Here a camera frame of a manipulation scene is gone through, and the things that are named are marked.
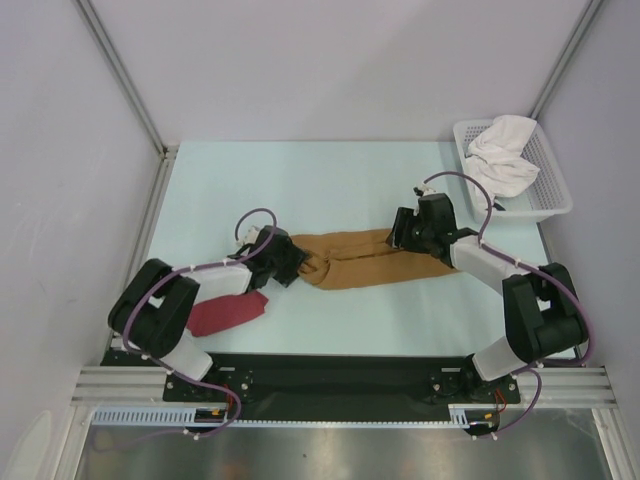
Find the tan tank top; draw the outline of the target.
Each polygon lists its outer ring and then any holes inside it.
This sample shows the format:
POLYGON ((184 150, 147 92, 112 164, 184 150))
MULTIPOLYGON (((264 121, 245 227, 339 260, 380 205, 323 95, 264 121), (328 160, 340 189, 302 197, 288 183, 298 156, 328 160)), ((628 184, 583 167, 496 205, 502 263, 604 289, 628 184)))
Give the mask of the tan tank top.
POLYGON ((438 278, 456 272, 428 254, 393 249, 388 229, 294 235, 307 254, 298 269, 306 283, 321 290, 347 290, 438 278))

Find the red tank top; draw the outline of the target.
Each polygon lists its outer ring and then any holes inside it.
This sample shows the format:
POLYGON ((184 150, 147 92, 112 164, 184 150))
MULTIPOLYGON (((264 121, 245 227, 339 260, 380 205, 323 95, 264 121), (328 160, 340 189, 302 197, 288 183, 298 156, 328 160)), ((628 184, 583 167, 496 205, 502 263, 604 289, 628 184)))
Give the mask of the red tank top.
POLYGON ((206 300, 192 308, 186 329, 193 337, 229 330, 263 315, 268 302, 259 291, 206 300))

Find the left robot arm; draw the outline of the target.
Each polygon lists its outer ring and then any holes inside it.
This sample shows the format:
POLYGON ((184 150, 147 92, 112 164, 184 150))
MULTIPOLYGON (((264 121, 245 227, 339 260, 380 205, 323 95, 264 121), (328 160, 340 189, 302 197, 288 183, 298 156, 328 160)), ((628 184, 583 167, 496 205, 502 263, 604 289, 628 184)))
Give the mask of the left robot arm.
POLYGON ((283 287, 299 276, 309 255, 273 226, 252 228, 240 248, 209 268, 179 273, 159 259, 144 263, 108 315, 108 325, 131 353, 161 362, 186 377, 197 398, 230 387, 213 357, 194 340, 241 326, 266 312, 260 292, 269 281, 283 287))

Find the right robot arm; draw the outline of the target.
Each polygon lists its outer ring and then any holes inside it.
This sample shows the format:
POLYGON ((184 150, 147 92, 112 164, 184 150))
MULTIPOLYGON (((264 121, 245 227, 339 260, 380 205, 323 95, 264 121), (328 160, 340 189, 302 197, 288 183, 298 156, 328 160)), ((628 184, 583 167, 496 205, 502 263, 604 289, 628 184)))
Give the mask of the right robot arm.
POLYGON ((387 244, 429 255, 501 296, 504 336, 469 355, 460 370, 462 391, 473 401, 486 400, 508 375, 589 340, 566 267, 532 267, 495 249, 479 232, 460 228, 444 193, 420 197, 413 209, 398 208, 387 244))

